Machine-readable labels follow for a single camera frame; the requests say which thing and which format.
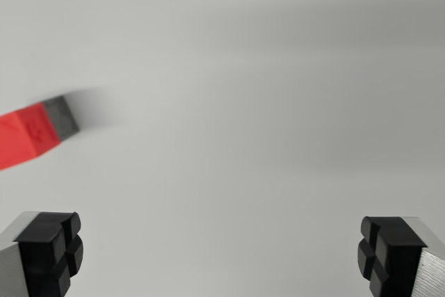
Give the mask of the gripper right finger with black rubber pad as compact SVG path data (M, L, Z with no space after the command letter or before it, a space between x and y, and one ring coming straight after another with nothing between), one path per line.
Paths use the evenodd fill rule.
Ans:
M443 296L444 242L417 217L362 219L360 273L373 296Z

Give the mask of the gripper left finger with black rubber pad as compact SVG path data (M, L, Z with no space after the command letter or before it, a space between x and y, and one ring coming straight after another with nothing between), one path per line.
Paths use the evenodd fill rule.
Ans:
M83 261L76 212L24 211L1 232L1 295L65 296Z

